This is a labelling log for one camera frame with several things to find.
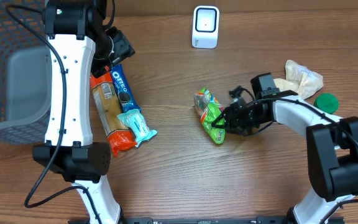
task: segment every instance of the gray basket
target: gray basket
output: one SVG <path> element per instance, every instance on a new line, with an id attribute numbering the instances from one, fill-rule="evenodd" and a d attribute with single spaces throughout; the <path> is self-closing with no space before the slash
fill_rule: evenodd
<path id="1" fill-rule="evenodd" d="M 0 0 L 0 141 L 29 144 L 44 140 L 50 112 L 50 52 L 34 35 L 13 21 Z M 41 9 L 44 0 L 14 1 Z M 13 10 L 43 34 L 41 17 Z"/>

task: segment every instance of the wooden tabletop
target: wooden tabletop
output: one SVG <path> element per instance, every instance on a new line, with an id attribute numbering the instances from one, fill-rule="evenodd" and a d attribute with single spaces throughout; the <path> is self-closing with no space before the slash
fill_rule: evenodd
<path id="1" fill-rule="evenodd" d="M 275 123 L 215 145 L 200 125 L 193 94 L 205 85 L 227 106 L 228 91 L 264 72 L 285 78 L 292 59 L 324 76 L 337 115 L 358 116 L 358 9 L 221 14 L 218 47 L 191 46 L 192 16 L 118 17 L 136 54 L 123 62 L 136 102 L 158 135 L 112 158 L 108 179 L 127 217 L 246 218 L 284 215 L 310 188 L 306 141 Z M 93 99 L 94 141 L 105 141 Z M 43 167 L 32 146 L 0 143 L 0 223 L 66 223 L 88 214 L 76 192 L 23 206 Z M 33 202 L 65 187 L 48 173 Z M 358 204 L 337 215 L 358 223 Z"/>

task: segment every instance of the green lid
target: green lid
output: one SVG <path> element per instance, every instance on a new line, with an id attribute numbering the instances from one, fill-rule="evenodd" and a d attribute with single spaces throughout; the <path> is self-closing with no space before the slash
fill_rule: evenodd
<path id="1" fill-rule="evenodd" d="M 338 99 L 330 93 L 323 93 L 319 95 L 313 104 L 315 107 L 329 114 L 335 113 L 335 111 L 339 108 Z"/>

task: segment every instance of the blue wrapper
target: blue wrapper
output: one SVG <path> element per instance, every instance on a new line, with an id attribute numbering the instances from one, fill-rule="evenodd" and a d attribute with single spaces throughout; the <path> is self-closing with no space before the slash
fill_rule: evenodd
<path id="1" fill-rule="evenodd" d="M 134 97 L 132 96 L 131 89 L 129 88 L 127 79 L 125 78 L 122 65 L 116 65 L 110 72 L 112 78 L 112 84 L 116 90 L 118 100 L 121 103 L 124 113 L 129 110 L 138 109 L 142 112 L 142 109 L 136 104 Z"/>

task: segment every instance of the crumpled wrapper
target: crumpled wrapper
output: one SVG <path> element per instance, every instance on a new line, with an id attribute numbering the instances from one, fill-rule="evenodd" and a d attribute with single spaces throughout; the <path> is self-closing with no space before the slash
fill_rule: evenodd
<path id="1" fill-rule="evenodd" d="M 303 100 L 313 96 L 324 86 L 322 75 L 292 60 L 287 60 L 285 64 L 285 80 L 276 78 L 274 83 L 280 91 L 293 90 Z"/>

